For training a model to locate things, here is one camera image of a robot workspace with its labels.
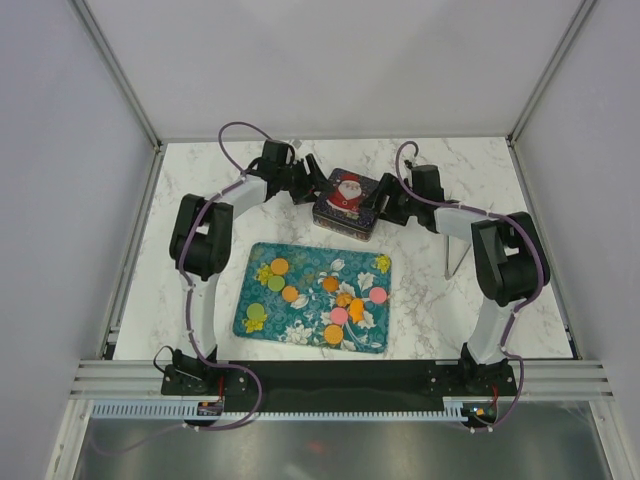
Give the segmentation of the gold tin lid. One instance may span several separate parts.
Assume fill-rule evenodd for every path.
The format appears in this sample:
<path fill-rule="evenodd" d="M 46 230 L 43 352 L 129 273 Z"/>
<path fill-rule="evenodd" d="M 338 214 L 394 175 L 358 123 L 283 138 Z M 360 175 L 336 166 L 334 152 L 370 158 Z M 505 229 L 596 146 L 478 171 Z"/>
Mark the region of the gold tin lid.
<path fill-rule="evenodd" d="M 365 209 L 363 201 L 376 188 L 378 181 L 342 168 L 335 168 L 328 179 L 333 188 L 320 194 L 314 208 L 319 210 L 337 210 L 342 212 L 360 212 Z"/>

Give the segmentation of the square cookie tin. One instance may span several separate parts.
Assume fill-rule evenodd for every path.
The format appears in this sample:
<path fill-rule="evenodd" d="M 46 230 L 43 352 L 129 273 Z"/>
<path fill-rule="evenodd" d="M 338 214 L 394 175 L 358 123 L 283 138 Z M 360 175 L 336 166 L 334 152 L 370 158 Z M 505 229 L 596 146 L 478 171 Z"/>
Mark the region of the square cookie tin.
<path fill-rule="evenodd" d="M 312 210 L 316 226 L 359 241 L 370 240 L 378 217 L 370 210 L 342 212 L 337 210 Z"/>

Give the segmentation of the metal tongs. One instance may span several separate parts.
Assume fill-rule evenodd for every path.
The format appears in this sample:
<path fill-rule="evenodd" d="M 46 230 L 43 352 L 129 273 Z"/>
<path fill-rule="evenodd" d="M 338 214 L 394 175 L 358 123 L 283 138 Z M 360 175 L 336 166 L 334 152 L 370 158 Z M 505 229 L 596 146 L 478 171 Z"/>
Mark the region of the metal tongs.
<path fill-rule="evenodd" d="M 471 250 L 471 244 L 452 236 L 444 237 L 444 277 L 451 280 Z"/>

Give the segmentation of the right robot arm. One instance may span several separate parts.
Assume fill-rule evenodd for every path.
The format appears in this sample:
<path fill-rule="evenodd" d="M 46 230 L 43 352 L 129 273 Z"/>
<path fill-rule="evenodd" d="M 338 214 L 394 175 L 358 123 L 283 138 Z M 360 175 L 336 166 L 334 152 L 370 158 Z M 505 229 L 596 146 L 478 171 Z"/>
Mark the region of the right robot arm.
<path fill-rule="evenodd" d="M 408 179 L 386 173 L 363 201 L 379 218 L 404 226 L 411 217 L 427 230 L 468 243 L 483 301 L 474 331 L 457 362 L 454 381 L 480 394 L 512 375 L 506 342 L 519 312 L 550 281 L 550 267 L 531 215 L 508 215 L 446 200 L 434 165 L 415 167 Z"/>

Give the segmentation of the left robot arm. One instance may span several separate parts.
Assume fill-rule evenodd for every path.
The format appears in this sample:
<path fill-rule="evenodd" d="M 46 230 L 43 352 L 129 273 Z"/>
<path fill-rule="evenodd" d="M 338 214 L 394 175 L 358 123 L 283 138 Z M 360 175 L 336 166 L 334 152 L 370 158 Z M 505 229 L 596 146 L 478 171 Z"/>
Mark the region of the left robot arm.
<path fill-rule="evenodd" d="M 315 202 L 329 187 L 313 155 L 298 159 L 292 145 L 267 140 L 261 155 L 220 192 L 208 198 L 195 194 L 182 198 L 169 255 L 184 280 L 186 339 L 170 350 L 162 394 L 210 395 L 226 373 L 239 370 L 248 376 L 245 367 L 217 362 L 216 289 L 230 260 L 234 220 L 282 191 L 300 205 Z"/>

